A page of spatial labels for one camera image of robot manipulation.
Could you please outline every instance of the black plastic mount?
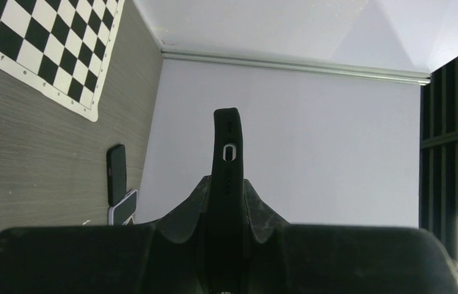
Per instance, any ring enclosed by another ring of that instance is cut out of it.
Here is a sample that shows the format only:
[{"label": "black plastic mount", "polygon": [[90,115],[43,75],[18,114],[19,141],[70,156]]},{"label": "black plastic mount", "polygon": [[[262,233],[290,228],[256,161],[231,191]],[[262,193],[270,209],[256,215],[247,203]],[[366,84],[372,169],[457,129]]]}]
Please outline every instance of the black plastic mount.
[{"label": "black plastic mount", "polygon": [[235,108],[215,111],[212,175],[163,218],[0,233],[0,293],[220,292],[458,294],[458,275],[423,230],[287,223],[243,180]]}]

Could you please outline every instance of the white wall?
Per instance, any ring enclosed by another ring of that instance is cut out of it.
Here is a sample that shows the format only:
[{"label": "white wall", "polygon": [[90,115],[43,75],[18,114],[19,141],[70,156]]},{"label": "white wall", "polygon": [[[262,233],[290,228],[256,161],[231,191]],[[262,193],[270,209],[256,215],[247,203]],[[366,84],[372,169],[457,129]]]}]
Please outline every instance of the white wall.
[{"label": "white wall", "polygon": [[135,0],[164,50],[431,73],[458,56],[458,0]]},{"label": "white wall", "polygon": [[419,86],[165,60],[137,221],[211,172],[217,108],[237,107],[245,178],[290,222],[418,226]]}]

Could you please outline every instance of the white ceiling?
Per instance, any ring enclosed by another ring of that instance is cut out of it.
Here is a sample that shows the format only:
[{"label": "white ceiling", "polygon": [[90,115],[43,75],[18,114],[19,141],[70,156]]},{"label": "white ceiling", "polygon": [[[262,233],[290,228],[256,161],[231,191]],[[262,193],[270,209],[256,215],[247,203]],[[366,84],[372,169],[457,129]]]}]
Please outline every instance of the white ceiling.
[{"label": "white ceiling", "polygon": [[164,50],[431,73],[458,56],[458,0],[135,0]]}]

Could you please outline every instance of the white phone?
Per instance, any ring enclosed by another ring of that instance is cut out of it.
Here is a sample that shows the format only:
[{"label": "white phone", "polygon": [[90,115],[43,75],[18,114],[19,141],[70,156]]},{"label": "white phone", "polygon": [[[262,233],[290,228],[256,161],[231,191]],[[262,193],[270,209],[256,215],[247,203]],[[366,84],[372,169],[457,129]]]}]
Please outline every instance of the white phone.
[{"label": "white phone", "polygon": [[109,225],[132,225],[135,223],[139,191],[130,190],[115,206],[108,210]]}]

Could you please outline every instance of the black slat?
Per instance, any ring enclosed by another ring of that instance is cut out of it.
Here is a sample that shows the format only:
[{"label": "black slat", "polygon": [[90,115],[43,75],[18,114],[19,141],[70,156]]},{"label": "black slat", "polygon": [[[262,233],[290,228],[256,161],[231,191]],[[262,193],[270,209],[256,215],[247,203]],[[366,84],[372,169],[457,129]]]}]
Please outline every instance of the black slat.
[{"label": "black slat", "polygon": [[458,58],[454,60],[454,130],[458,131]]},{"label": "black slat", "polygon": [[447,143],[451,143],[454,141],[458,141],[458,131],[451,132],[449,134],[445,134],[439,137],[424,140],[420,142],[420,148],[421,149],[430,148],[433,146],[447,144]]},{"label": "black slat", "polygon": [[450,62],[444,71],[442,83],[442,96],[444,99],[444,117],[445,117],[445,133],[454,132],[456,129],[456,82],[454,77],[456,74],[456,62]]},{"label": "black slat", "polygon": [[429,138],[435,136],[435,78],[436,73],[431,76],[431,83],[429,83]]},{"label": "black slat", "polygon": [[457,214],[456,214],[456,183],[455,183],[455,159],[456,145],[449,144],[446,147],[445,153],[445,180],[442,187],[445,189],[445,208],[443,215],[445,216],[445,241],[444,245],[449,252],[449,255],[458,260],[457,246]]},{"label": "black slat", "polygon": [[427,228],[430,232],[434,232],[434,217],[433,217],[433,207],[434,207],[434,150],[430,149],[429,150],[429,173],[427,176],[429,177],[429,196],[427,197],[428,203],[427,203]]},{"label": "black slat", "polygon": [[421,91],[421,111],[420,111],[420,138],[421,140],[430,137],[430,115],[431,115],[431,85],[422,87]]},{"label": "black slat", "polygon": [[429,230],[429,149],[420,151],[420,227]]},{"label": "black slat", "polygon": [[442,77],[443,77],[443,68],[439,69],[435,72],[433,75],[433,84],[431,85],[432,87],[432,93],[431,93],[431,99],[433,103],[433,113],[434,113],[434,120],[433,122],[433,136],[437,137],[440,135],[443,135],[444,128],[442,126],[444,125],[443,121],[443,97],[442,97]]},{"label": "black slat", "polygon": [[441,240],[441,147],[433,149],[433,193],[430,198],[433,199],[432,211],[433,211],[433,230],[435,236]]},{"label": "black slat", "polygon": [[440,241],[442,244],[446,245],[447,243],[447,153],[446,153],[446,146],[442,145],[441,147],[441,162],[440,162]]}]

